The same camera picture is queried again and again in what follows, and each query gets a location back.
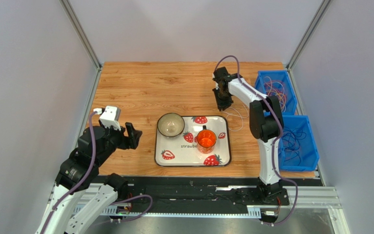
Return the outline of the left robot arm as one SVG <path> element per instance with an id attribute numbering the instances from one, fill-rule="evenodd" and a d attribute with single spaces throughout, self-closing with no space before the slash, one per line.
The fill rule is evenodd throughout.
<path id="1" fill-rule="evenodd" d="M 77 147 L 60 166 L 50 207 L 36 233 L 83 233 L 105 208 L 118 199 L 128 198 L 128 181 L 112 173 L 99 187 L 95 197 L 72 215 L 79 200 L 99 175 L 99 167 L 117 149 L 136 149 L 142 134 L 130 122 L 119 130 L 103 124 L 86 128 L 78 138 Z"/>

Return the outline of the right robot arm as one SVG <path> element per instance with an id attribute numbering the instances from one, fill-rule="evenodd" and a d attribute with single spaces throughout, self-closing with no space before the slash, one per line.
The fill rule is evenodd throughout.
<path id="1" fill-rule="evenodd" d="M 249 112 L 249 129 L 257 140 L 260 151 L 260 183 L 257 197 L 261 203 L 277 200 L 282 191 L 282 181 L 278 172 L 279 138 L 283 130 L 283 119 L 279 100 L 267 96 L 249 85 L 240 74 L 230 74 L 225 67 L 213 72 L 215 88 L 213 93 L 219 111 L 229 108 L 232 97 L 237 97 Z"/>

